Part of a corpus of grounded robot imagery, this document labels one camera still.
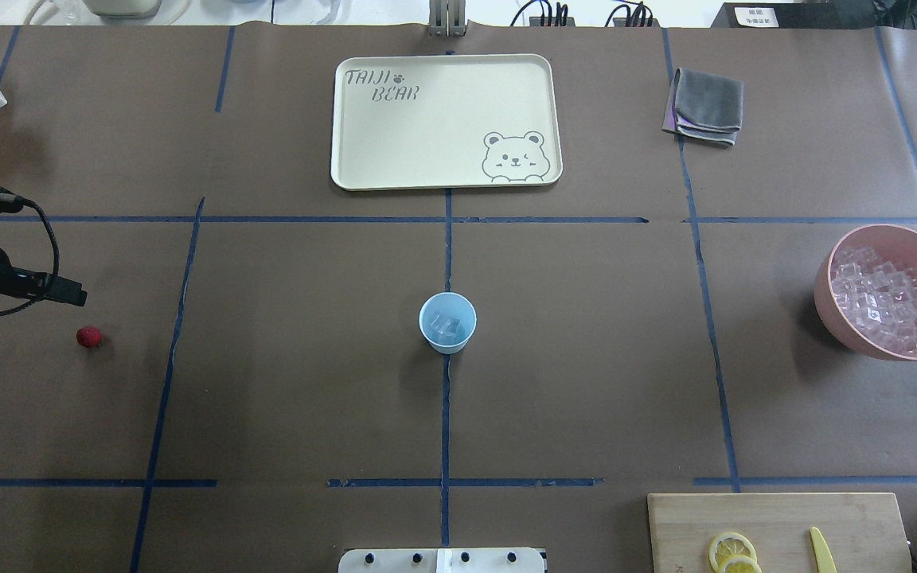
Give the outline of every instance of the white label sticker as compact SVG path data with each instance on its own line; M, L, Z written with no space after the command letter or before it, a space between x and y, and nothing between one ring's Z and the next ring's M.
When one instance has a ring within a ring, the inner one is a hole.
M735 8L735 18L747 28L780 28L774 8Z

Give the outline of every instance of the bear drawing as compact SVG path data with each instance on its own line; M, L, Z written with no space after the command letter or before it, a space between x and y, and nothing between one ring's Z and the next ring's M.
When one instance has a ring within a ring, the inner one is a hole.
M506 138L491 131L483 138L483 145L487 146L483 173L491 181L543 181L543 175L550 170L539 131L529 131L520 138Z

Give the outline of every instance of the lemon slice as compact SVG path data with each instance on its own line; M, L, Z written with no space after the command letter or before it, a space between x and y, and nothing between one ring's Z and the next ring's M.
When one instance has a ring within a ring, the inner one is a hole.
M732 555L720 564L717 573L763 573L756 563L756 559L745 555Z
M741 533L734 533L734 531L728 531L713 537L713 541L710 541L709 552L710 569L717 572L720 572L720 566L724 565L724 561L735 557L735 555L752 559L752 563L756 562L756 548L752 547L752 541L746 536L742 536Z

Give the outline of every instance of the folded cloth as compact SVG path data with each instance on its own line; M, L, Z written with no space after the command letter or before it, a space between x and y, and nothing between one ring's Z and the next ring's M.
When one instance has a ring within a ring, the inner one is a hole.
M735 145L742 128L743 88L742 81L678 68L667 96L663 130Z

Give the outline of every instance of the knife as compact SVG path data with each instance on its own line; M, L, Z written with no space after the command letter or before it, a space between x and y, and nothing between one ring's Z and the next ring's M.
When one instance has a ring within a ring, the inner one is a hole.
M830 548L826 547L826 540L818 527L809 529L809 536L812 537L812 552L816 554L816 568L819 573L837 573L837 567L833 565L833 555L830 555Z

